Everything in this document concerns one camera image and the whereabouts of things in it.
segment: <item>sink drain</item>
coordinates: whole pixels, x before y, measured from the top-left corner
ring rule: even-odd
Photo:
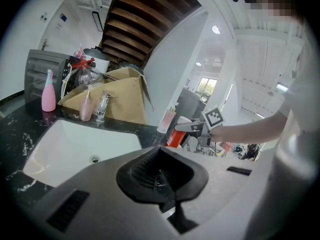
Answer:
[[[91,164],[95,164],[101,161],[101,158],[98,155],[93,155],[89,158],[89,161]]]

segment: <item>black baseboard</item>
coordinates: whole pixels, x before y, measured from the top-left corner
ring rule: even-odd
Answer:
[[[16,92],[16,93],[14,93],[14,94],[12,94],[12,95],[4,98],[4,99],[0,100],[0,106],[6,104],[7,102],[13,100],[13,99],[16,98],[16,97],[19,97],[19,96],[21,96],[21,95],[24,95],[24,94],[25,94],[25,90],[21,90],[21,91],[18,91],[18,92]]]

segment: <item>human hand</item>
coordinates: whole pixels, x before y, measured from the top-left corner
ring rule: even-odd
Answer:
[[[216,128],[213,128],[210,131],[211,135],[211,142],[223,142],[224,137],[223,137],[223,132],[224,132],[224,126],[220,125],[217,126]]]

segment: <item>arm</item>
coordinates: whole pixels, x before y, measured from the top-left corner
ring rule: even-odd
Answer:
[[[259,144],[273,141],[280,137],[287,118],[278,111],[273,116],[262,120],[235,126],[218,126],[211,130],[212,142]]]

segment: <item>pink spray bottle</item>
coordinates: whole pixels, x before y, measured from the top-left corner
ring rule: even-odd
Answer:
[[[46,77],[45,87],[42,92],[41,106],[45,112],[54,111],[56,109],[56,94],[52,84],[53,72],[48,69],[48,75]]]

